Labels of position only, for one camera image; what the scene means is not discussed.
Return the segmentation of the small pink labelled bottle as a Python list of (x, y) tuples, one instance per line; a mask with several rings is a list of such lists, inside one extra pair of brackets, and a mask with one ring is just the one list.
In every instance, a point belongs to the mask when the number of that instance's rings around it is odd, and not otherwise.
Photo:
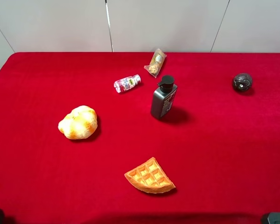
[(137, 74), (134, 76), (129, 76), (129, 77), (125, 77), (123, 79), (117, 80), (114, 82), (113, 86), (117, 93), (123, 93), (125, 91), (128, 91), (128, 90), (134, 88), (139, 83), (141, 83), (141, 78)]

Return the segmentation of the black pump dispenser bottle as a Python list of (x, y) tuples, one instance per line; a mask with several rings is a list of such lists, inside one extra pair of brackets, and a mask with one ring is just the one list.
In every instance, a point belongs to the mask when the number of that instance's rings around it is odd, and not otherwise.
[(151, 115), (156, 119), (161, 119), (171, 109), (177, 85), (175, 80), (170, 75), (162, 77), (158, 83), (158, 88), (153, 93), (151, 104)]

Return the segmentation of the clear packet of chocolates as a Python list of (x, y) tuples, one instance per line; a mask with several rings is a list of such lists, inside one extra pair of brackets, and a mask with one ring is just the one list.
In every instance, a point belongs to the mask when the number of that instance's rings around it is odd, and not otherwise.
[(157, 77), (167, 55), (161, 50), (156, 49), (149, 65), (145, 65), (144, 69), (153, 77)]

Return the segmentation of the orange white bread bun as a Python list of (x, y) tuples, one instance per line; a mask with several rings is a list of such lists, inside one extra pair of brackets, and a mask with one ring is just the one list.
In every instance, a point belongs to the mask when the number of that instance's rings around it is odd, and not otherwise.
[(87, 139), (97, 127), (95, 110), (85, 105), (74, 108), (58, 123), (58, 130), (70, 140)]

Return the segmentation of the golden waffle wedge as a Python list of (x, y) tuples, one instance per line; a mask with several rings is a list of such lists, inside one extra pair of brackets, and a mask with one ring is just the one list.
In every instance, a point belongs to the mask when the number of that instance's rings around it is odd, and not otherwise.
[(145, 193), (161, 194), (175, 189), (154, 157), (126, 172), (124, 176), (136, 189)]

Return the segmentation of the red velvet table cloth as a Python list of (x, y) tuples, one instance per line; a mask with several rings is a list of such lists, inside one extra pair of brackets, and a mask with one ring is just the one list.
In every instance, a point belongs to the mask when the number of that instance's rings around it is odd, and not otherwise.
[[(9, 224), (258, 224), (280, 212), (280, 54), (168, 53), (177, 93), (151, 116), (151, 53), (15, 53), (0, 70), (0, 209)], [(236, 91), (248, 73), (252, 87)], [(139, 75), (123, 93), (113, 84)], [(98, 127), (58, 123), (88, 106)], [(124, 174), (154, 157), (175, 189)]]

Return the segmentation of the dark brown avocado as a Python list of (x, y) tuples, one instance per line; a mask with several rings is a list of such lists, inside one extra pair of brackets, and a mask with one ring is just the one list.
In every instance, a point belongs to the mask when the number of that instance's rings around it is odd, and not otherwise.
[(248, 73), (240, 73), (232, 80), (232, 87), (236, 91), (248, 91), (252, 87), (253, 79)]

